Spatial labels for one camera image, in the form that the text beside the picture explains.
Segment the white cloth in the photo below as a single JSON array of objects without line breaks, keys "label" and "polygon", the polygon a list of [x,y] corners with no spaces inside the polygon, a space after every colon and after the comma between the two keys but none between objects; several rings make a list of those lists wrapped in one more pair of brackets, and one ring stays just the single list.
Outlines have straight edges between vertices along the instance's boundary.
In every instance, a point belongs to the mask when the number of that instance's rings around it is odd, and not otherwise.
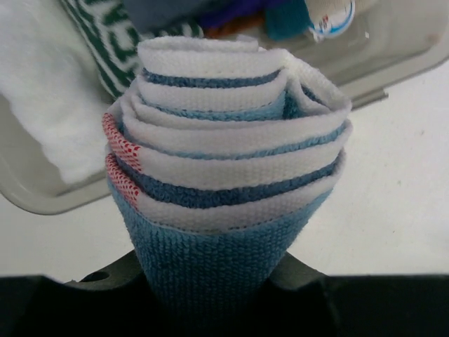
[{"label": "white cloth", "polygon": [[109,177],[116,188],[125,197],[135,199],[135,207],[143,216],[159,224],[170,224],[176,228],[188,228],[193,232],[205,233],[230,230],[236,224],[239,224],[241,229],[252,227],[301,209],[319,195],[333,189],[342,175],[345,161],[346,155],[342,150],[330,176],[322,177],[304,187],[274,197],[208,209],[192,209],[152,199],[121,171],[114,155],[108,154],[106,165]]},{"label": "white cloth", "polygon": [[67,184],[104,168],[96,66],[58,0],[0,2],[0,93]]}]

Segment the sticker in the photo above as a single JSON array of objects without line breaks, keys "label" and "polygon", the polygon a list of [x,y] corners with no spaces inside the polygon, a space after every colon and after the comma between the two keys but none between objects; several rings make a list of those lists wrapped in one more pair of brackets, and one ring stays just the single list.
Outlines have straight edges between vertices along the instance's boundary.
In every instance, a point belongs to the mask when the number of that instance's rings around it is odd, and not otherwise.
[{"label": "sticker", "polygon": [[324,39],[333,39],[347,31],[354,19],[356,12],[356,4],[354,0],[346,5],[341,11],[325,15],[318,22],[313,22],[309,27],[310,32],[314,35],[316,42]]}]

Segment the blue stripe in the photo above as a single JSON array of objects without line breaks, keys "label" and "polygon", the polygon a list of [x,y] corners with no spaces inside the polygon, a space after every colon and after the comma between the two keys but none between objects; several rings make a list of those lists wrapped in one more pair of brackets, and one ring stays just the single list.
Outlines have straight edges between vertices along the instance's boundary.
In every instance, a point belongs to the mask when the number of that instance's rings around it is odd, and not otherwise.
[{"label": "blue stripe", "polygon": [[283,107],[286,102],[286,93],[282,92],[274,102],[271,102],[263,107],[238,112],[233,111],[204,112],[195,110],[167,108],[147,102],[142,96],[140,96],[140,99],[142,100],[142,104],[144,105],[154,107],[160,110],[161,112],[165,112],[166,114],[172,114],[178,117],[201,119],[208,121],[270,121],[282,119]]},{"label": "blue stripe", "polygon": [[198,330],[226,324],[246,309],[330,194],[318,196],[294,213],[247,229],[197,234],[147,220],[109,179],[108,184],[152,291],[177,324],[197,329],[193,336],[217,336]]},{"label": "blue stripe", "polygon": [[145,68],[142,71],[142,76],[150,83],[160,84],[162,86],[177,86],[178,88],[243,88],[245,86],[259,86],[273,81],[279,75],[280,70],[272,72],[271,74],[250,77],[245,79],[202,79],[202,78],[188,78],[164,76],[149,72]]},{"label": "blue stripe", "polygon": [[265,149],[265,150],[259,150],[256,152],[251,153],[245,153],[245,154],[231,154],[231,155],[219,155],[219,154],[205,154],[201,152],[174,152],[174,151],[168,151],[161,148],[157,148],[151,144],[147,144],[144,142],[141,142],[137,139],[135,139],[128,131],[128,128],[126,128],[126,125],[123,125],[123,135],[124,137],[131,141],[132,143],[147,147],[152,150],[156,150],[160,153],[165,153],[170,156],[176,156],[181,158],[190,158],[190,159],[202,159],[202,160],[241,160],[241,159],[252,159],[252,158],[262,158],[262,157],[268,157],[268,156],[274,156],[277,154],[284,154],[294,151],[299,151],[303,149],[307,149],[308,147],[313,147],[317,145],[323,145],[330,142],[333,142],[340,136],[343,131],[346,129],[346,124],[343,123],[341,126],[339,126],[337,129],[332,131],[331,133],[319,136],[319,137],[312,137],[308,138],[301,143],[296,144],[289,144],[289,145],[283,145],[280,147],[276,147],[274,149]]},{"label": "blue stripe", "polygon": [[[304,94],[319,104],[323,104],[307,87],[303,86]],[[274,102],[269,103],[263,107],[244,111],[196,111],[168,108],[157,104],[147,102],[140,96],[142,104],[158,109],[166,114],[172,114],[178,117],[185,117],[190,119],[204,119],[209,121],[271,121],[280,119],[294,119],[306,117],[305,109],[302,109],[289,92],[283,92]]]},{"label": "blue stripe", "polygon": [[212,191],[162,183],[151,176],[138,173],[118,157],[116,160],[123,172],[151,198],[191,209],[208,209],[210,207],[225,205],[232,206],[270,198],[278,194],[296,190],[320,178],[330,176],[337,165],[337,160],[335,160],[330,165],[315,172],[280,183]]}]

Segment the washcloth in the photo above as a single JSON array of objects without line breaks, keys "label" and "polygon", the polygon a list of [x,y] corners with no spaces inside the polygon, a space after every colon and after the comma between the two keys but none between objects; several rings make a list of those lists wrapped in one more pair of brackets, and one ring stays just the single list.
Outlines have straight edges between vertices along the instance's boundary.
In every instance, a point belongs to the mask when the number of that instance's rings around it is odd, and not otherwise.
[{"label": "washcloth", "polygon": [[215,336],[341,176],[351,103],[256,41],[164,37],[138,53],[103,117],[109,187],[157,298],[187,335]]},{"label": "washcloth", "polygon": [[222,8],[231,0],[122,0],[134,27],[140,33],[163,29],[208,11]]},{"label": "washcloth", "polygon": [[140,41],[168,35],[203,36],[202,29],[193,21],[138,34],[123,0],[60,1],[95,57],[101,83],[114,98],[125,92],[142,69],[136,50]]},{"label": "washcloth", "polygon": [[[355,0],[355,15],[371,9],[378,0]],[[351,4],[351,0],[287,0],[265,11],[265,28],[273,40],[289,39],[302,34],[312,24],[331,16]]]},{"label": "washcloth", "polygon": [[224,8],[202,15],[198,21],[202,28],[218,28],[235,18],[254,15],[266,8],[276,7],[286,0],[234,0]]},{"label": "washcloth", "polygon": [[92,55],[59,2],[2,1],[0,44],[0,94],[62,180],[77,183],[101,172],[107,95]]},{"label": "washcloth", "polygon": [[265,22],[263,12],[235,18],[219,27],[205,28],[204,36],[209,39],[219,39],[228,35],[239,33],[245,29],[262,26]]}]

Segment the white surface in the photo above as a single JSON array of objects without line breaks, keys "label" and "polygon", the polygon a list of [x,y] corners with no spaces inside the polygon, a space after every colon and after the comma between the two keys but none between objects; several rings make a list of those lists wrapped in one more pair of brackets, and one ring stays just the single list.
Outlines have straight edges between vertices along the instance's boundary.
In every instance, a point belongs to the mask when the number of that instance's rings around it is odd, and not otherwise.
[{"label": "white surface", "polygon": [[[449,273],[449,63],[352,114],[346,171],[290,252],[330,274]],[[80,279],[132,246],[112,199],[36,216],[0,199],[0,274]]]}]

